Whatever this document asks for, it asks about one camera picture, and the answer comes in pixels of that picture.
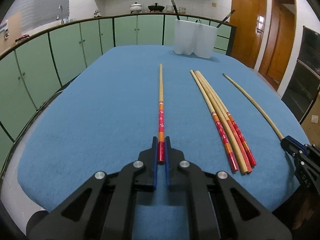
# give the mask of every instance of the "black pot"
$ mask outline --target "black pot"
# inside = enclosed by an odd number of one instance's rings
[[[162,12],[164,9],[164,6],[161,6],[161,5],[158,5],[158,3],[155,3],[155,5],[149,5],[148,8],[149,8],[150,12],[152,12],[152,11]]]

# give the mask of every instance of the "white plastic bin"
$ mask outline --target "white plastic bin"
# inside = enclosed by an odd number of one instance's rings
[[[174,27],[173,51],[177,54],[190,55],[193,52],[197,23],[176,20]]]
[[[198,24],[195,31],[193,52],[198,57],[210,58],[217,39],[218,28]]]

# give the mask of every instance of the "black appliance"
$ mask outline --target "black appliance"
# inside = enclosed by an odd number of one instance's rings
[[[303,27],[295,70],[282,101],[301,124],[312,108],[320,88],[320,34]]]

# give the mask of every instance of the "metal bolt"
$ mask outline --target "metal bolt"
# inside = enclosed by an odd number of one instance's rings
[[[96,179],[103,179],[106,174],[103,171],[98,171],[94,175]]]
[[[220,179],[226,179],[228,177],[228,173],[226,173],[225,171],[219,171],[218,172],[218,177]]]
[[[179,165],[182,167],[182,168],[187,168],[190,166],[190,163],[188,161],[181,161],[179,163]]]
[[[133,163],[133,166],[135,167],[135,168],[141,168],[142,166],[143,166],[143,162],[142,161],[135,161],[134,163]]]

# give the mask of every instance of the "white pot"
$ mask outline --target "white pot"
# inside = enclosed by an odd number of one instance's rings
[[[142,12],[142,5],[139,3],[134,3],[130,5],[130,12]]]

